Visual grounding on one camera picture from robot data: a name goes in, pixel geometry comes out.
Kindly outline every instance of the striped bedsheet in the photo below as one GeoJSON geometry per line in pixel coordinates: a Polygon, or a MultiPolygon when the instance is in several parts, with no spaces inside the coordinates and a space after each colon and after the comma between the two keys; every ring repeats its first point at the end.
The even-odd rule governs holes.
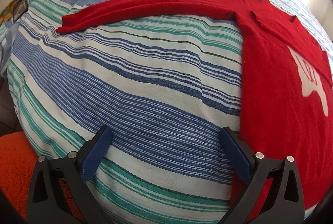
{"type": "MultiPolygon", "coordinates": [[[[218,132],[239,130],[236,23],[163,15],[55,32],[63,15],[101,1],[28,1],[7,68],[27,138],[39,155],[64,157],[110,125],[112,146],[87,184],[111,219],[217,223],[232,180],[218,132]]],[[[270,1],[299,17],[333,67],[332,44],[307,7],[270,1]]],[[[2,44],[9,27],[0,27],[2,44]]]]}

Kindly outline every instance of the white patch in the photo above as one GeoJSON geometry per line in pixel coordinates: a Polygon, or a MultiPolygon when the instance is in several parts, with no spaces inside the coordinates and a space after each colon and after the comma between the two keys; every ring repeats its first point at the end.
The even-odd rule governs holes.
{"type": "Polygon", "coordinates": [[[328,116],[326,94],[324,92],[319,74],[313,68],[313,66],[308,61],[306,61],[301,55],[296,53],[289,46],[288,48],[297,65],[298,74],[302,81],[303,97],[307,97],[311,94],[311,92],[316,91],[321,99],[321,104],[323,106],[324,114],[325,116],[328,116]]]}

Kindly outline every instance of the silver pin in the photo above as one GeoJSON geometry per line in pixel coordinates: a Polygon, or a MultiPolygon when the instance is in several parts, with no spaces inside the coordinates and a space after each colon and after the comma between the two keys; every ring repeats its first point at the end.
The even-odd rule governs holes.
{"type": "Polygon", "coordinates": [[[74,152],[74,151],[68,153],[68,157],[69,157],[69,158],[75,158],[76,155],[77,155],[77,153],[74,152]]]}
{"type": "Polygon", "coordinates": [[[41,155],[40,157],[38,157],[38,162],[43,162],[45,160],[45,156],[41,155]]]}
{"type": "Polygon", "coordinates": [[[255,157],[259,158],[259,159],[263,159],[264,158],[264,154],[261,153],[261,152],[257,152],[257,153],[255,153],[255,157]]]}
{"type": "Polygon", "coordinates": [[[294,162],[294,158],[291,156],[291,155],[288,155],[287,156],[287,160],[289,161],[289,162],[294,162]]]}

